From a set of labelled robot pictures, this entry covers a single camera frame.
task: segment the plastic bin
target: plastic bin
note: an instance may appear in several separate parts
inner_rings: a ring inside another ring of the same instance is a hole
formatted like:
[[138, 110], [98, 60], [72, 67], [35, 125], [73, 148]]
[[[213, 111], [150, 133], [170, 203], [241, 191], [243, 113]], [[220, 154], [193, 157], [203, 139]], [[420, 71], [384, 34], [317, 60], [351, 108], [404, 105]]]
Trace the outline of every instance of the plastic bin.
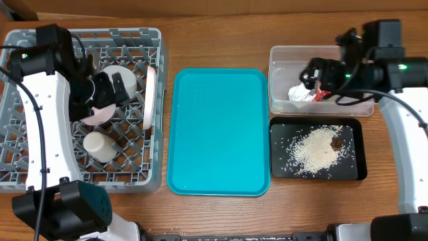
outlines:
[[[335, 116], [370, 116], [374, 102], [367, 101], [354, 106], [338, 106], [337, 96], [324, 102], [291, 101], [288, 90], [299, 85], [300, 72], [311, 58], [340, 59], [338, 46], [275, 46], [270, 52], [269, 96], [270, 110], [275, 114], [323, 114]], [[343, 98], [342, 102], [353, 98]]]
[[[92, 54], [99, 68], [121, 65], [136, 74], [138, 93], [126, 106], [116, 108], [107, 123], [86, 126], [71, 124], [74, 154], [84, 181], [104, 187], [108, 192], [154, 192], [161, 186], [163, 162], [163, 101], [167, 87], [168, 52], [161, 32], [151, 27], [116, 29], [69, 29], [79, 35], [86, 53]], [[4, 45], [32, 46], [34, 29], [9, 32]], [[74, 53], [82, 57], [73, 39]], [[0, 64], [6, 65], [11, 50], [3, 50]], [[158, 86], [152, 127], [141, 131], [146, 68], [156, 69]], [[28, 170], [28, 144], [23, 105], [16, 87], [0, 73], [0, 192], [24, 192]], [[99, 163], [83, 148], [84, 137], [98, 131], [112, 137], [117, 156]]]

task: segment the brown spice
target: brown spice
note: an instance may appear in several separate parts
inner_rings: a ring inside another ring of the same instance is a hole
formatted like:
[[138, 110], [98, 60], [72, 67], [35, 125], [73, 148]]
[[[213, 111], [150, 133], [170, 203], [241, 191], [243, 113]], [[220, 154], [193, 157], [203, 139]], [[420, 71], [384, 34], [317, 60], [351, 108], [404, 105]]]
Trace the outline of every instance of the brown spice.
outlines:
[[343, 141], [339, 137], [333, 137], [330, 144], [333, 148], [333, 151], [339, 151], [342, 148]]

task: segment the clear plastic container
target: clear plastic container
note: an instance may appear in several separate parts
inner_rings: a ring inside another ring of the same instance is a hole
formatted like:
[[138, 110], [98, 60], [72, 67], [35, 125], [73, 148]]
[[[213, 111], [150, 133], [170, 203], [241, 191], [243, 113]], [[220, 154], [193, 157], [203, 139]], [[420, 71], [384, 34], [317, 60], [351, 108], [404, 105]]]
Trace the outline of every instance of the clear plastic container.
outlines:
[[[334, 96], [324, 102], [291, 101], [288, 90], [299, 85], [300, 72], [311, 58], [340, 59], [338, 46], [275, 46], [270, 52], [269, 96], [270, 110], [275, 114], [322, 114], [335, 116], [370, 116], [374, 102], [367, 101], [353, 106], [338, 106]], [[343, 98], [341, 102], [353, 101]]]

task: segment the wooden table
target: wooden table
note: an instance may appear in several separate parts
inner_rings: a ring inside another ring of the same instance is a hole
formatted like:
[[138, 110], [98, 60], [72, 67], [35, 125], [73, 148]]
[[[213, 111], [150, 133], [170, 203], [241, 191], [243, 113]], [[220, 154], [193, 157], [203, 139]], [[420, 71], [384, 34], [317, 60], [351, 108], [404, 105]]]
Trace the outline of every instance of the wooden table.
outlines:
[[[111, 194], [114, 211], [142, 224], [150, 234], [291, 234], [322, 231], [331, 223], [369, 222], [397, 213], [398, 183], [385, 122], [376, 108], [359, 118], [364, 131], [368, 177], [364, 181], [310, 181], [272, 178], [257, 198], [176, 195], [167, 187], [167, 149], [173, 82], [188, 67], [257, 68], [268, 74], [270, 49], [280, 45], [334, 45], [350, 27], [376, 19], [403, 21], [409, 56], [428, 56], [428, 12], [317, 13], [234, 17], [175, 17], [61, 21], [67, 28], [157, 27], [169, 47], [168, 90], [164, 107], [163, 181], [152, 194]], [[5, 26], [32, 29], [48, 22]], [[16, 194], [0, 195], [0, 239], [30, 240], [33, 230], [11, 209]]]

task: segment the plastic grid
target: plastic grid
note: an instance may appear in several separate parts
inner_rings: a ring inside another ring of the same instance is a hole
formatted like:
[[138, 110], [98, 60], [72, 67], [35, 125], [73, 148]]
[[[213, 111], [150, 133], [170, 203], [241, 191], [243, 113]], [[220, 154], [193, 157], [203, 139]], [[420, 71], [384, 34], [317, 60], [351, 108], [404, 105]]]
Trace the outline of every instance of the plastic grid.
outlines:
[[[154, 28], [70, 29], [80, 36], [86, 54], [92, 54], [96, 68], [121, 65], [136, 74], [138, 88], [126, 106], [116, 108], [107, 123], [87, 126], [71, 124], [74, 153], [84, 181], [101, 185], [109, 192], [154, 192], [161, 185], [163, 159], [163, 99], [167, 83], [167, 49], [161, 33]], [[35, 30], [11, 31], [5, 45], [32, 46]], [[82, 57], [76, 40], [75, 54]], [[11, 50], [0, 58], [2, 66]], [[142, 131], [146, 66], [156, 69], [158, 78], [155, 115], [152, 128]], [[4, 75], [0, 79], [7, 81]], [[12, 84], [0, 82], [0, 191], [25, 191], [28, 170], [28, 145], [23, 105]], [[83, 138], [92, 131], [112, 137], [118, 154], [107, 163], [99, 163], [83, 148]]]

